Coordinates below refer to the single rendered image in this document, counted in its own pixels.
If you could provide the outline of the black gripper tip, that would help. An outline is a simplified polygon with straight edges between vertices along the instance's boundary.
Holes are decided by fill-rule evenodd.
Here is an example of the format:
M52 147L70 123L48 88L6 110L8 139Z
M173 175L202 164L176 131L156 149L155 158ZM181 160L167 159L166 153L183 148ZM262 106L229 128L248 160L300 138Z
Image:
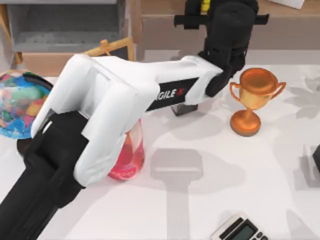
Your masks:
M312 154L315 166L320 173L320 144L316 147L314 153Z

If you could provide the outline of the wooden stick frame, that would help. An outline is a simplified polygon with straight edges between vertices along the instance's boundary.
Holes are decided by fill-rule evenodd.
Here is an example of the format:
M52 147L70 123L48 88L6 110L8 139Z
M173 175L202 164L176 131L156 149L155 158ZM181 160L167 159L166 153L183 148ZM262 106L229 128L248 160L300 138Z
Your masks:
M111 56L111 52L122 48L127 48L128 60L134 61L134 43L130 37L122 38L113 42L108 42L108 40L106 39L101 40L100 45L98 47L87 50L83 52L83 54L88 55L90 57L98 57L102 55Z

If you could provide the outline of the grey cabinet with wooden frame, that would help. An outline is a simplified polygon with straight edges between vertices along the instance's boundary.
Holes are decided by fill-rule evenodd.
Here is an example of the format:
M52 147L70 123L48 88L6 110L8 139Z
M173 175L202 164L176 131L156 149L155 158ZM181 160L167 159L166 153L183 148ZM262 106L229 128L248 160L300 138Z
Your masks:
M75 53L128 35L128 0L0 0L0 71L57 77Z

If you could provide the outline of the dark grey block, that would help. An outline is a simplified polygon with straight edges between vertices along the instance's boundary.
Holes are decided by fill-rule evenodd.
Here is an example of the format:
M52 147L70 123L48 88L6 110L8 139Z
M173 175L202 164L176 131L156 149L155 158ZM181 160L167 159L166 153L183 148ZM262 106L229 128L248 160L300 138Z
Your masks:
M171 107L173 113L176 117L194 112L198 109L198 105L186 105L184 103L180 103Z

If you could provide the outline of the bronze trophy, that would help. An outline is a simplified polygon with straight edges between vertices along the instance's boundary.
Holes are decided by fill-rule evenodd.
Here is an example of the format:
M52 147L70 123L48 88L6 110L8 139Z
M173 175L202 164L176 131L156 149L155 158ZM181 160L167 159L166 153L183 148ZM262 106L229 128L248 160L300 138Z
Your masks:
M286 86L286 82L279 82L267 69L254 67L243 71L239 83L229 83L231 96L245 107L245 110L238 110L231 116L232 130L243 137L251 137L258 133L261 119L254 111L276 98Z

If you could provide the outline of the wooden cupboard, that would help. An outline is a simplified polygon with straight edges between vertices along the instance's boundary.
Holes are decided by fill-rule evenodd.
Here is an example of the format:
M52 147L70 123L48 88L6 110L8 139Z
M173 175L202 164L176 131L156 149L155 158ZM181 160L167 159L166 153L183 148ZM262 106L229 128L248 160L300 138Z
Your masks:
M140 61L175 60L204 46L205 26L198 30L175 27L174 16L184 13L186 0L127 0L130 30ZM305 0L300 10L258 0L268 24L255 26L252 51L320 51L320 0Z

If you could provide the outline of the grey calculator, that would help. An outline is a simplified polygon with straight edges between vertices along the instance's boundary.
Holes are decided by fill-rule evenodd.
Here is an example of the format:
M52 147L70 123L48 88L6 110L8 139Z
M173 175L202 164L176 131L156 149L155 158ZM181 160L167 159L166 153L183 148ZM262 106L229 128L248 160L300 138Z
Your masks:
M209 240L271 240L244 212L229 217L214 231Z

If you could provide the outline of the colourful globe on black stand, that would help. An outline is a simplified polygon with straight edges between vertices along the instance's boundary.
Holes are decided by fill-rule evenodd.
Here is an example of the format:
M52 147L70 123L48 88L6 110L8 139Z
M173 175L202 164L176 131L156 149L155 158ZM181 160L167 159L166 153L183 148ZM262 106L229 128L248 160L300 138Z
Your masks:
M23 156L32 141L32 124L53 85L27 70L0 73L0 135L16 140Z

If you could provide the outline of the pink transparent flask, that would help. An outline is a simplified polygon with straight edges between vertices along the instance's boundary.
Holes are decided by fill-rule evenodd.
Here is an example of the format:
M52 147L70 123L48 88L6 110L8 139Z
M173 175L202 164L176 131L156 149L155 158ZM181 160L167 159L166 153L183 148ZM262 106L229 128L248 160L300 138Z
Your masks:
M117 181L127 181L138 174L145 161L142 122L138 122L126 133L126 139L115 166L108 176Z

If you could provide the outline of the white sheet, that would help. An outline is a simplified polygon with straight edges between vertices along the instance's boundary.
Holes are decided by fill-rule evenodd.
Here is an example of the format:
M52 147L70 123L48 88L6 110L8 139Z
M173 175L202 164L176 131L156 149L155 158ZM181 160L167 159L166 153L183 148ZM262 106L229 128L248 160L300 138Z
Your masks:
M300 10L305 0L268 0L269 2L280 4L286 7Z

